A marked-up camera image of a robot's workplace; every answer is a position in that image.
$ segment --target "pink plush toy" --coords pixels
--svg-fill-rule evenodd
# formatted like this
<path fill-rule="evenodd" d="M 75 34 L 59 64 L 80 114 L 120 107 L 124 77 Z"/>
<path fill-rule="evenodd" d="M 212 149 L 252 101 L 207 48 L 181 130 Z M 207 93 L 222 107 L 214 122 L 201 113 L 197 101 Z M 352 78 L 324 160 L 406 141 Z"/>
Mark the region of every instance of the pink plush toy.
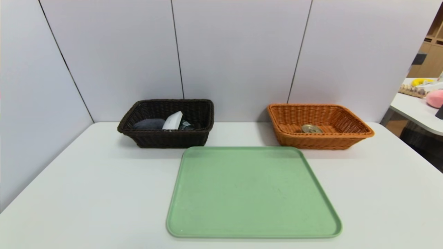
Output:
<path fill-rule="evenodd" d="M 435 90 L 426 95 L 426 102 L 435 108 L 440 108 L 443 105 L 443 89 Z"/>

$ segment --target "desk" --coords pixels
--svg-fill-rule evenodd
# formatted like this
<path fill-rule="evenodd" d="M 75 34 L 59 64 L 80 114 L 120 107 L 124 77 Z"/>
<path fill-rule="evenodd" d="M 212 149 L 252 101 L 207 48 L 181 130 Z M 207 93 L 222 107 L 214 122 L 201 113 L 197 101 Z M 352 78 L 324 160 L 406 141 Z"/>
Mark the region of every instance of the desk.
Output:
<path fill-rule="evenodd" d="M 413 79 L 415 78 L 406 78 L 403 84 L 409 85 Z M 443 136 L 443 120 L 435 116 L 438 109 L 428 106 L 425 99 L 397 93 L 391 103 L 390 109 L 398 112 L 423 129 Z M 391 113 L 387 113 L 384 120 L 390 119 L 391 115 Z"/>
<path fill-rule="evenodd" d="M 165 221 L 184 149 L 140 149 L 117 123 L 97 123 L 0 214 L 0 248 L 440 249 L 443 174 L 368 124 L 376 135 L 348 150 L 303 150 L 343 223 L 336 238 L 172 237 Z M 215 123 L 206 145 L 277 144 L 269 123 Z"/>

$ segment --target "dark brown wicker basket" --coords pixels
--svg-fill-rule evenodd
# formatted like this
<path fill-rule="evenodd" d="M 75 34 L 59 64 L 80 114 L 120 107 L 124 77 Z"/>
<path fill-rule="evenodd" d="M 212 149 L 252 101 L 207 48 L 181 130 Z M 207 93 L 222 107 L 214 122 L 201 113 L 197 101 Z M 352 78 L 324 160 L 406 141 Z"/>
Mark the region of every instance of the dark brown wicker basket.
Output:
<path fill-rule="evenodd" d="M 134 130 L 132 126 L 147 118 L 167 119 L 182 111 L 183 119 L 196 129 Z M 140 148 L 189 148 L 203 146 L 214 125 L 214 104 L 207 99 L 153 99 L 135 103 L 125 114 L 118 132 L 131 137 Z"/>

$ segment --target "wicker basket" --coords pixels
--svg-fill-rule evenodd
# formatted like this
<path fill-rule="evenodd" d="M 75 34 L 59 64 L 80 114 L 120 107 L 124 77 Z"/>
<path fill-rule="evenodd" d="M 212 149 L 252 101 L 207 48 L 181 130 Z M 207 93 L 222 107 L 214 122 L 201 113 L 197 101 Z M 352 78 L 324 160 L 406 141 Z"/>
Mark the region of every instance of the wicker basket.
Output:
<path fill-rule="evenodd" d="M 278 142 L 300 149 L 344 150 L 374 136 L 361 119 L 340 105 L 272 104 L 268 112 Z M 303 133 L 302 125 L 320 127 L 323 133 Z"/>
<path fill-rule="evenodd" d="M 182 111 L 183 119 L 195 130 L 135 130 L 132 126 L 147 118 L 167 119 Z M 125 114 L 118 132 L 131 137 L 140 148 L 189 148 L 203 146 L 214 125 L 214 104 L 207 99 L 142 100 Z"/>

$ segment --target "metal lid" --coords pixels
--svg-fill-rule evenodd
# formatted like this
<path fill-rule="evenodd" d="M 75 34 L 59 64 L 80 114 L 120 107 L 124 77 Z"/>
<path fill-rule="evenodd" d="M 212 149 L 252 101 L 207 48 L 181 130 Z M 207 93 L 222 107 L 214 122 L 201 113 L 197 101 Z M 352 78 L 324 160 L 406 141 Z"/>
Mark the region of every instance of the metal lid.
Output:
<path fill-rule="evenodd" d="M 319 127 L 317 127 L 317 126 L 315 126 L 315 125 L 313 125 L 313 124 L 304 124 L 303 126 L 302 126 L 302 131 L 304 132 L 304 133 L 323 133 L 323 131 L 319 128 Z"/>

